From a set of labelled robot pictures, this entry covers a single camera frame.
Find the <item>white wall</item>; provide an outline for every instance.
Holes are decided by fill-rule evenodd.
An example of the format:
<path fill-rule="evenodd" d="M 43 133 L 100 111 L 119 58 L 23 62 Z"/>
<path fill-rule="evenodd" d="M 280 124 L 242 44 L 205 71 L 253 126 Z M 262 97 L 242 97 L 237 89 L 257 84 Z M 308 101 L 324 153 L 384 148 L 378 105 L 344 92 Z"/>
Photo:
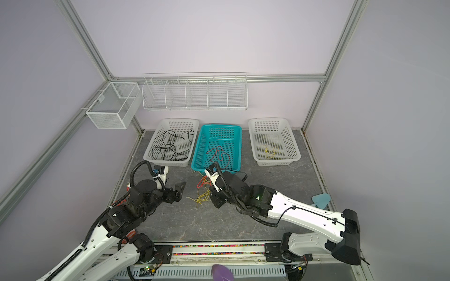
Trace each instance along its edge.
<path fill-rule="evenodd" d="M 135 140 L 132 127 L 101 130 L 85 119 L 0 226 L 2 280 L 36 280 L 83 241 Z"/>
<path fill-rule="evenodd" d="M 103 82 L 52 0 L 0 8 L 0 196 Z"/>
<path fill-rule="evenodd" d="M 300 128 L 319 88 L 318 82 L 249 83 L 247 110 L 149 112 L 140 108 L 136 117 L 143 129 L 156 129 L 164 118 L 194 118 L 200 124 L 234 124 L 248 128 L 252 118 L 282 117 Z"/>
<path fill-rule="evenodd" d="M 353 0 L 73 0 L 118 77 L 325 73 Z"/>
<path fill-rule="evenodd" d="M 450 2 L 370 1 L 307 135 L 375 280 L 448 280 Z"/>

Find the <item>blue basket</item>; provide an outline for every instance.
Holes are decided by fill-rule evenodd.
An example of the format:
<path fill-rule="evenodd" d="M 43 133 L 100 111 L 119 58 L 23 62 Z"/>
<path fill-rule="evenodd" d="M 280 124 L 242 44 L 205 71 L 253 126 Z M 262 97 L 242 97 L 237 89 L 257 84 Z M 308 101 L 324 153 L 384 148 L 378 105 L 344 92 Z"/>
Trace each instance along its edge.
<path fill-rule="evenodd" d="M 242 128 L 235 125 L 203 125 L 195 146 L 191 167 L 205 174 L 214 161 L 225 170 L 241 169 Z"/>

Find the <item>work surface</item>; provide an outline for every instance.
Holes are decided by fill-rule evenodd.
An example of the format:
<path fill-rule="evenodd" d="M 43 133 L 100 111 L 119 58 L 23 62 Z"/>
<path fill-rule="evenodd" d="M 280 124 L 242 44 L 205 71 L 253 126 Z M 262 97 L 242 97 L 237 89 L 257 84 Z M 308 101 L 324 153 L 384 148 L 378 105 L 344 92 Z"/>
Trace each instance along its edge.
<path fill-rule="evenodd" d="M 253 159 L 249 132 L 243 131 L 241 171 L 248 174 L 246 180 L 248 185 L 262 184 L 297 201 L 312 204 L 311 197 L 322 193 L 319 180 L 301 132 L 294 130 L 293 133 L 300 150 L 301 159 L 287 166 L 260 167 Z M 145 149 L 152 135 L 153 132 L 151 131 L 145 132 L 131 163 L 131 168 L 143 160 Z M 138 233 L 145 233 L 155 242 L 167 242 L 280 240 L 285 232 L 311 232 L 285 221 L 281 221 L 277 228 L 264 226 L 249 216 L 239 214 L 231 204 L 225 204 L 220 209 L 216 209 L 211 202 L 203 202 L 196 208 L 196 203 L 188 197 L 198 197 L 197 183 L 202 176 L 198 172 L 193 173 L 191 161 L 189 161 L 187 167 L 170 167 L 167 175 L 167 187 L 173 187 L 175 183 L 186 182 L 183 199 L 173 204 L 162 203 L 159 205 L 155 213 L 137 228 Z M 129 176 L 128 171 L 119 190 L 119 196 L 126 192 Z M 141 166 L 135 174 L 135 184 L 140 180 L 149 178 L 151 177 L 146 166 Z"/>

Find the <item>wire basket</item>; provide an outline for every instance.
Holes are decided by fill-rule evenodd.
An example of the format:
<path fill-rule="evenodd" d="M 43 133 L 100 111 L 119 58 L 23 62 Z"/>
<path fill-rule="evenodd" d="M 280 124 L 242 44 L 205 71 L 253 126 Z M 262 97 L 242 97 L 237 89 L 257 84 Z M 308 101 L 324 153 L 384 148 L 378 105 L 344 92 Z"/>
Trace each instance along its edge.
<path fill-rule="evenodd" d="M 205 169 L 214 161 L 223 170 L 241 169 L 242 128 L 235 125 L 203 125 L 198 135 L 197 146 L 191 167 L 205 174 Z"/>
<path fill-rule="evenodd" d="M 158 110 L 229 110 L 248 107 L 245 75 L 146 77 L 144 108 Z"/>
<path fill-rule="evenodd" d="M 163 119 L 153 133 L 144 160 L 162 166 L 187 167 L 197 137 L 198 121 Z"/>
<path fill-rule="evenodd" d="M 126 129 L 141 104 L 137 83 L 110 82 L 86 110 L 98 129 Z"/>
<path fill-rule="evenodd" d="M 253 158 L 259 166 L 289 165 L 300 160 L 297 142 L 286 119 L 251 119 L 248 131 Z"/>

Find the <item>white mesh basket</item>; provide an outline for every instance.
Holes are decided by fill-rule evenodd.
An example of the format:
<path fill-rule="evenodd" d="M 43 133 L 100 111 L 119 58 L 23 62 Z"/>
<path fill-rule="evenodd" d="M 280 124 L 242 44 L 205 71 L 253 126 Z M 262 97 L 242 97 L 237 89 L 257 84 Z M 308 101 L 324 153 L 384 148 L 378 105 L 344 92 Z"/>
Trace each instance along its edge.
<path fill-rule="evenodd" d="M 142 85 L 144 108 L 159 110 L 246 110 L 246 76 L 147 77 Z"/>
<path fill-rule="evenodd" d="M 126 129 L 142 102 L 137 83 L 110 82 L 86 111 L 99 129 Z"/>
<path fill-rule="evenodd" d="M 187 167 L 197 131 L 195 119 L 161 120 L 144 153 L 144 160 L 162 166 Z"/>
<path fill-rule="evenodd" d="M 259 166 L 289 165 L 300 160 L 300 151 L 286 119 L 251 119 L 248 131 L 253 158 Z"/>

